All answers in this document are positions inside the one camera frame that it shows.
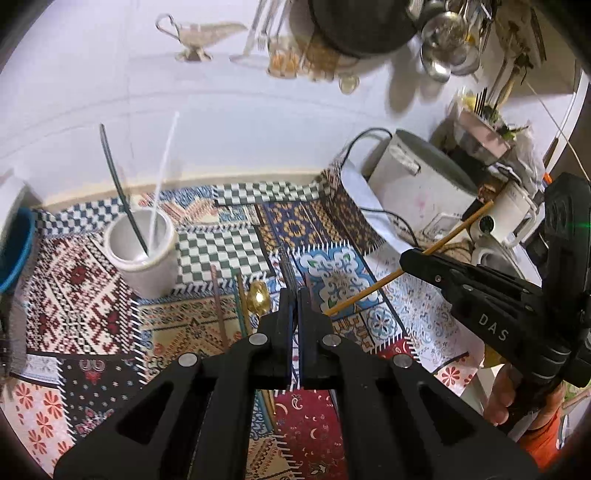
white ceramic cup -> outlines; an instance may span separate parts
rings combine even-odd
[[[133,212],[146,244],[150,229],[151,208]],[[157,211],[154,253],[144,253],[126,214],[120,215],[105,232],[105,255],[119,270],[121,277],[144,299],[157,299],[170,294],[177,282],[177,232],[171,218]]]

white straw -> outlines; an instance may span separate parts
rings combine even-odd
[[[566,144],[569,146],[569,148],[573,152],[574,159],[579,164],[579,167],[580,167],[581,171],[583,172],[583,175],[585,176],[585,178],[587,179],[587,181],[591,181],[591,180],[589,180],[589,176],[587,175],[587,172],[583,168],[583,164],[581,163],[581,159],[579,158],[579,156],[577,155],[577,152],[575,152],[573,146],[571,145],[570,140],[566,137],[566,135],[564,134],[564,132],[560,128],[560,125],[558,124],[558,122],[556,120],[554,120],[554,117],[550,113],[550,110],[548,110],[548,107],[546,107],[546,105],[545,105],[544,101],[542,100],[542,98],[538,95],[538,93],[534,90],[534,88],[530,85],[530,83],[527,80],[524,80],[524,82],[530,88],[530,90],[535,95],[535,97],[538,99],[539,103],[542,104],[542,107],[544,107],[544,110],[546,110],[546,113],[548,114],[548,116],[550,117],[550,119],[554,122],[554,125],[556,125],[556,128],[558,128],[558,131],[560,132],[560,135],[562,135],[563,138],[566,140]]]
[[[162,162],[160,163],[160,172],[158,174],[158,183],[156,184],[156,190],[154,191],[154,201],[152,202],[152,216],[150,217],[150,229],[148,233],[148,256],[154,252],[154,237],[156,234],[156,211],[158,210],[158,199],[160,198],[160,190],[162,188],[162,180],[166,173],[166,165],[168,164],[168,158],[170,156],[170,145],[173,143],[174,131],[177,128],[178,118],[180,113],[176,111],[173,117],[173,123],[170,125],[168,131],[168,138],[166,139],[166,146],[164,147],[164,153],[162,154]]]

white rice cooker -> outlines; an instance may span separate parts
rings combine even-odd
[[[456,226],[478,193],[450,157],[405,130],[396,130],[368,183],[384,209],[433,240]]]

orange sleeve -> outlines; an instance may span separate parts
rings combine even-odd
[[[529,452],[540,469],[546,468],[558,453],[556,440],[558,438],[559,427],[560,417],[558,416],[558,412],[556,412],[552,420],[544,427],[526,433],[519,440],[519,445]]]

white kettle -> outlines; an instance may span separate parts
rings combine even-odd
[[[509,181],[498,194],[488,213],[472,225],[470,235],[476,241],[488,233],[500,244],[512,248],[534,229],[539,212],[538,206],[530,199],[527,191],[514,181]],[[528,214],[528,220],[519,227]],[[509,235],[513,232],[515,238],[510,238]]]

